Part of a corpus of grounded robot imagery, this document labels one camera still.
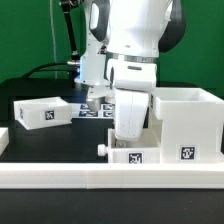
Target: open white box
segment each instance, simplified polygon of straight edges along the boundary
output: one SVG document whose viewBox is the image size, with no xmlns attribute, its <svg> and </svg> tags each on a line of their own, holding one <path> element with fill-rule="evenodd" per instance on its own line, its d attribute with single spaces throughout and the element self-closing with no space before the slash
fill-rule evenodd
<svg viewBox="0 0 224 224">
<path fill-rule="evenodd" d="M 9 133 L 8 128 L 0 128 L 0 155 L 9 144 Z"/>
<path fill-rule="evenodd" d="M 26 129 L 70 124 L 72 107 L 60 97 L 14 102 L 15 120 Z"/>
</svg>

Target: green wall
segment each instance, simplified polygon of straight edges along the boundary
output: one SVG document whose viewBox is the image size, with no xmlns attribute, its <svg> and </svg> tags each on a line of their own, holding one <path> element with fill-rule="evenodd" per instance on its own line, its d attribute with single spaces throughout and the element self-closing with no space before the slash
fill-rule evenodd
<svg viewBox="0 0 224 224">
<path fill-rule="evenodd" d="M 224 1 L 182 2 L 187 19 L 186 34 L 176 48 L 161 54 L 159 78 L 191 82 L 224 97 Z M 49 11 L 49 0 L 1 3 L 0 82 L 53 61 Z M 70 58 L 70 48 L 58 0 L 54 0 L 54 17 L 57 59 L 65 61 Z M 73 10 L 72 18 L 78 29 L 80 17 L 81 11 Z M 76 32 L 76 36 L 78 45 L 82 46 L 80 32 Z M 53 74 L 41 75 L 54 77 Z"/>
</svg>

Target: black table surface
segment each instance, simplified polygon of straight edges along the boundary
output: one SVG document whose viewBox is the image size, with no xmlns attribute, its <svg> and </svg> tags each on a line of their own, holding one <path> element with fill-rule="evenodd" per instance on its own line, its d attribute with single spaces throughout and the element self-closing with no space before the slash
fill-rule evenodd
<svg viewBox="0 0 224 224">
<path fill-rule="evenodd" d="M 9 127 L 10 136 L 1 162 L 105 162 L 96 147 L 106 142 L 111 120 L 74 119 L 71 125 L 27 131 L 13 119 L 14 100 L 61 96 L 84 103 L 85 95 L 68 80 L 0 84 L 0 126 Z M 1 224 L 213 224 L 224 223 L 223 210 L 224 190 L 215 189 L 0 190 Z"/>
</svg>

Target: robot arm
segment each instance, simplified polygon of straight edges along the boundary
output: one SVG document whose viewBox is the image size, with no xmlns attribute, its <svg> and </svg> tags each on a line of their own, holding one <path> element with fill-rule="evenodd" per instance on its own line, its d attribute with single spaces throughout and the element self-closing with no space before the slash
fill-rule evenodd
<svg viewBox="0 0 224 224">
<path fill-rule="evenodd" d="M 156 86 L 159 40 L 170 19 L 166 0 L 113 0 L 107 78 L 115 93 L 115 135 L 137 141 Z"/>
</svg>

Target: white container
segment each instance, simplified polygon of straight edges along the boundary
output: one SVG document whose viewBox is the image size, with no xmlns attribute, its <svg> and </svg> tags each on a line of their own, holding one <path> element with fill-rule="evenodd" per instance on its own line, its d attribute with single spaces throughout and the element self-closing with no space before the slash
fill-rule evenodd
<svg viewBox="0 0 224 224">
<path fill-rule="evenodd" d="M 156 88 L 151 108 L 162 121 L 161 163 L 218 162 L 223 100 L 199 88 Z"/>
<path fill-rule="evenodd" d="M 72 106 L 60 97 L 14 102 L 15 120 L 27 130 L 70 124 Z"/>
<path fill-rule="evenodd" d="M 9 144 L 9 133 L 8 128 L 0 128 L 0 155 Z"/>
</svg>

